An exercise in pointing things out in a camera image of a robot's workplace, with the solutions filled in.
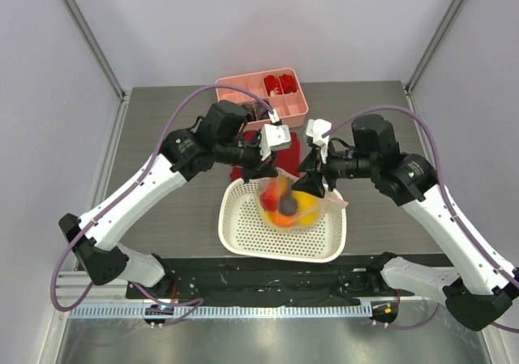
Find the yellow lemon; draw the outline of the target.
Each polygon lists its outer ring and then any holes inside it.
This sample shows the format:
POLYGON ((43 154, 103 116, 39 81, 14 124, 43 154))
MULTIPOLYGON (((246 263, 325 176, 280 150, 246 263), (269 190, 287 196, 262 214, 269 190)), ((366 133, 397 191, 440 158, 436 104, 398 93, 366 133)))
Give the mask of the yellow lemon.
POLYGON ((302 191, 293 191, 292 196, 298 203, 298 225, 314 225, 320 217, 320 200, 302 191))

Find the small dark plum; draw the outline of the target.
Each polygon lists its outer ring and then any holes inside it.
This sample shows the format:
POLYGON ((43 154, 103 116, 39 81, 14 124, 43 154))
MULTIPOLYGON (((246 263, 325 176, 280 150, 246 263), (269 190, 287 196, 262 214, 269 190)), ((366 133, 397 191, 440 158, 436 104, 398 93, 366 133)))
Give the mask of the small dark plum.
POLYGON ((294 216, 298 212, 298 201, 291 195, 280 198, 278 212, 285 216, 294 216))

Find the clear zip top bag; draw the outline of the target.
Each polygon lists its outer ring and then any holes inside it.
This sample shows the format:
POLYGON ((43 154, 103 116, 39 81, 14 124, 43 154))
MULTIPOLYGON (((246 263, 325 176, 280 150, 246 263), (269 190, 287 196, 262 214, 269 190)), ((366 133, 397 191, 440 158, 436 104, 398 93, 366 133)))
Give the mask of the clear zip top bag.
POLYGON ((293 184, 297 180, 283 169, 277 170, 275 178, 258 180, 255 202, 261 218, 272 228, 286 231, 312 227, 327 214, 342 214, 348 206, 335 192, 325 191, 321 199, 296 191, 293 184))

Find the red yellow mango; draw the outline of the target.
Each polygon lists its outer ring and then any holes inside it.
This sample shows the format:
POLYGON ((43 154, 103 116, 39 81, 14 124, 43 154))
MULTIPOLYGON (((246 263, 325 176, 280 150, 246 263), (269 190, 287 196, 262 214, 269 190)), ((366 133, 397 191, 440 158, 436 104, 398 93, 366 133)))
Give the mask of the red yellow mango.
POLYGON ((259 201, 262 208, 267 212, 274 212, 277 210, 281 197, 288 190, 288 181, 286 177, 279 175, 276 178, 270 178, 266 187, 259 195, 259 201))

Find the orange fruit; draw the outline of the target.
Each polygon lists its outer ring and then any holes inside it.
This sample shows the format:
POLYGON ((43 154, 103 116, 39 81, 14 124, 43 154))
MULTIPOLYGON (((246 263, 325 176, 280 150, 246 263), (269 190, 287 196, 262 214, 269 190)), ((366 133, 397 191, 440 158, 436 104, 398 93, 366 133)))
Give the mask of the orange fruit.
POLYGON ((290 228, 298 223, 296 216, 285 216, 279 212, 271 212, 269 214, 270 221, 277 227, 290 228))

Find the yellow banana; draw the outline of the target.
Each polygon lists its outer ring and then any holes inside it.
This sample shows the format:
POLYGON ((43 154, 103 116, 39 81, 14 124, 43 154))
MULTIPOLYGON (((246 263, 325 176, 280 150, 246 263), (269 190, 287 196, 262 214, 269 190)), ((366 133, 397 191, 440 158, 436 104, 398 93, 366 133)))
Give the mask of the yellow banana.
POLYGON ((263 211, 262 218, 265 223, 277 230, 288 230, 298 226, 299 217, 285 216, 278 211, 263 211))

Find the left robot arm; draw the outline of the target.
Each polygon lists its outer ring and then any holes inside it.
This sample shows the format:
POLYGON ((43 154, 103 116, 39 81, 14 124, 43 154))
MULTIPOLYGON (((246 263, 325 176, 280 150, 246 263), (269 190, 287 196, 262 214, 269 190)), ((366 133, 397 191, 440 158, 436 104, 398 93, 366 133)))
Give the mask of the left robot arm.
POLYGON ((156 255, 143 255, 121 244, 127 230, 169 193, 215 164, 236 166, 242 178, 274 178, 276 152, 290 145, 290 132, 277 115, 249 141, 242 137, 245 110, 230 101, 213 104, 187 129, 171 131, 156 155, 108 199, 81 216, 58 222, 66 240, 94 285, 117 278, 134 281, 155 298, 172 290, 173 277, 156 255))

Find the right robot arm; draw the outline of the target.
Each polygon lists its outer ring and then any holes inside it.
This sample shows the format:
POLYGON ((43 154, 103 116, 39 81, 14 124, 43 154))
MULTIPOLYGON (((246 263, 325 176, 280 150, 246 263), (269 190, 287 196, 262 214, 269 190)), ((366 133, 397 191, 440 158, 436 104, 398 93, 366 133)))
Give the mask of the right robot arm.
POLYGON ((392 123, 378 114, 355 118, 354 142, 333 147, 330 122, 307 123, 310 153, 293 188, 318 198, 342 178, 368 178, 375 189, 411 215, 448 257, 453 269, 441 271, 384 252, 367 266, 367 288, 383 295, 405 290, 445 306, 461 325, 481 331, 518 297, 518 270, 470 223, 440 182, 433 165, 419 154, 403 153, 392 123))

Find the folded red cloth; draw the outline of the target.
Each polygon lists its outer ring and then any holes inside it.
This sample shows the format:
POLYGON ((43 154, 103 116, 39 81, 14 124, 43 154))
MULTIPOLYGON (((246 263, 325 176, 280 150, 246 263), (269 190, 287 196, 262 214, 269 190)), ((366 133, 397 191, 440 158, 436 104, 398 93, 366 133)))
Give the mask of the folded red cloth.
MULTIPOLYGON (((247 131, 244 133, 245 140, 252 141, 255 137, 259 136, 258 131, 247 131)), ((289 149, 280 151, 277 154, 276 158, 276 166, 280 169, 283 169, 287 173, 299 178, 300 173, 298 171, 298 166, 300 162, 301 156, 301 143, 299 141, 298 135, 291 131, 291 147, 289 149)), ((230 181, 233 182, 236 179, 240 178, 242 175, 242 169, 239 167, 233 167, 232 171, 229 175, 230 181)))

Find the dark brown rolled item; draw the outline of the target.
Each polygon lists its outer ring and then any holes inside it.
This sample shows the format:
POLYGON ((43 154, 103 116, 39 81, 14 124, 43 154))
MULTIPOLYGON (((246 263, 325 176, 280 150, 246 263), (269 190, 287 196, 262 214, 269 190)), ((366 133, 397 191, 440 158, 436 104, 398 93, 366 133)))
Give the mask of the dark brown rolled item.
POLYGON ((248 101, 241 104, 246 111, 248 122, 258 122, 269 119, 268 110, 258 101, 248 101))

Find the pink divided organizer box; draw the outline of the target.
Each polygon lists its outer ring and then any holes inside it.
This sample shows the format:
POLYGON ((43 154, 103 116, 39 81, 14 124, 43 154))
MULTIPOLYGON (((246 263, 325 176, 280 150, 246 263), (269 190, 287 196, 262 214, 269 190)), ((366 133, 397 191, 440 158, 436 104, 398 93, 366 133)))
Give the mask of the pink divided organizer box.
MULTIPOLYGON (((281 121, 290 128, 302 126, 308 113, 307 100, 302 91, 298 76, 292 68, 277 68, 274 70, 222 77, 216 80, 216 84, 233 85, 246 89, 248 92, 253 92, 255 95, 267 101, 269 105, 277 111, 281 121), (278 78, 283 74, 292 75, 297 80, 298 90, 295 93, 282 93, 279 96, 268 96, 264 86, 264 77, 267 75, 275 75, 278 78)), ((242 92, 236 92, 228 88, 218 88, 216 92, 218 100, 232 101, 239 105, 244 102, 255 101, 255 99, 242 92)), ((258 130, 268 121, 269 119, 249 122, 246 130, 258 130)))

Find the white perforated plastic basket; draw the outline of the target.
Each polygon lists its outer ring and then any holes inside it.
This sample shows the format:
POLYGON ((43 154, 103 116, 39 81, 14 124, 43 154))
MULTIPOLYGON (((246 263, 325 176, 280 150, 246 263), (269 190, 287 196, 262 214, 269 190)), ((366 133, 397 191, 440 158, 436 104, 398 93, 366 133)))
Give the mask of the white perforated plastic basket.
POLYGON ((218 236, 226 250, 251 257, 327 263, 344 249, 346 211, 330 212, 311 227, 275 229, 262 217, 255 201, 259 183, 231 182, 223 195, 218 236))

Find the red item in organizer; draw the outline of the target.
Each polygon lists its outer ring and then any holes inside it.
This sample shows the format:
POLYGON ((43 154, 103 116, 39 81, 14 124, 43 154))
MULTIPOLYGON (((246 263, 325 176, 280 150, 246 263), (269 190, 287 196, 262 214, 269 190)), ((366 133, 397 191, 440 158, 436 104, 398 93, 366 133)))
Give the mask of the red item in organizer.
POLYGON ((283 74, 278 77, 281 90, 284 94, 295 93, 298 90, 297 80, 289 74, 283 74))
POLYGON ((279 96, 282 94, 280 82, 275 75, 265 76, 264 86, 268 96, 279 96))

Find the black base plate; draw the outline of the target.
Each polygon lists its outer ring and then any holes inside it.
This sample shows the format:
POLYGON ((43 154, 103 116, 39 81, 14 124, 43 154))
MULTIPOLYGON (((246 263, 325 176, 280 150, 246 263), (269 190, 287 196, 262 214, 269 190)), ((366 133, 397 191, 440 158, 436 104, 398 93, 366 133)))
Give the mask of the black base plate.
POLYGON ((157 299, 204 306, 356 306, 361 298, 394 297, 367 271, 370 256, 340 256, 327 263, 261 258, 163 259, 170 274, 158 288, 146 290, 157 299))

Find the left aluminium frame post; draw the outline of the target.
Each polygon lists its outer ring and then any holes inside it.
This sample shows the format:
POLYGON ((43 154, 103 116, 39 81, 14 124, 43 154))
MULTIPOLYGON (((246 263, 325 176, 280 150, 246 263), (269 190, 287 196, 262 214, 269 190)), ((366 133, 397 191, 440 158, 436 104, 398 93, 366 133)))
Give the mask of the left aluminium frame post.
POLYGON ((81 11, 79 4, 76 0, 62 0, 68 14, 72 18, 73 23, 77 27, 80 35, 84 39, 87 47, 89 48, 92 56, 96 60, 98 66, 101 69, 102 74, 106 78, 110 87, 113 89, 117 98, 122 101, 125 97, 125 90, 119 83, 113 68, 109 64, 105 53, 103 52, 100 44, 98 43, 88 21, 86 20, 83 12, 81 11))

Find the aluminium frame post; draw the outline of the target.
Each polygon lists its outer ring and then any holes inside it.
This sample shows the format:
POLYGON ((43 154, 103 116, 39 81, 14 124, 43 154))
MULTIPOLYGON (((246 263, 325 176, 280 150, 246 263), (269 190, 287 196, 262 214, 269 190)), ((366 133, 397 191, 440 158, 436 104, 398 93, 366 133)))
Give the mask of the aluminium frame post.
POLYGON ((68 14, 72 18, 73 23, 77 27, 80 35, 84 39, 87 47, 89 48, 92 56, 96 60, 98 66, 101 69, 102 74, 106 78, 110 87, 113 89, 117 98, 122 101, 125 97, 125 90, 119 83, 113 68, 109 64, 105 53, 103 52, 100 44, 98 43, 88 21, 86 20, 83 12, 81 11, 79 4, 76 0, 62 0, 68 14))
POLYGON ((405 85, 405 92, 411 95, 421 79, 425 75, 427 68, 431 64, 433 57, 438 52, 440 46, 446 39, 450 29, 455 24, 457 17, 461 13, 463 6, 468 0, 451 0, 443 13, 439 24, 437 25, 431 39, 429 40, 427 47, 425 48, 422 56, 418 60, 417 66, 414 68, 412 75, 408 83, 405 85))

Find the right aluminium frame post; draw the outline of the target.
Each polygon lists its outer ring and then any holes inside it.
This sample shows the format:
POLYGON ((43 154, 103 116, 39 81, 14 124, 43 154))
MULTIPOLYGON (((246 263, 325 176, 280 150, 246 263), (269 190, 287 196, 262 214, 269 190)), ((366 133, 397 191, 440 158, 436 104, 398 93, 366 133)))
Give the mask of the right aluminium frame post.
POLYGON ((422 56, 418 60, 417 66, 414 68, 412 75, 408 83, 405 85, 405 92, 411 95, 421 79, 425 75, 427 68, 431 64, 433 57, 438 52, 440 46, 446 39, 450 29, 455 24, 457 17, 461 13, 463 6, 468 0, 451 0, 443 13, 439 24, 437 25, 431 39, 429 40, 427 47, 425 48, 422 56))

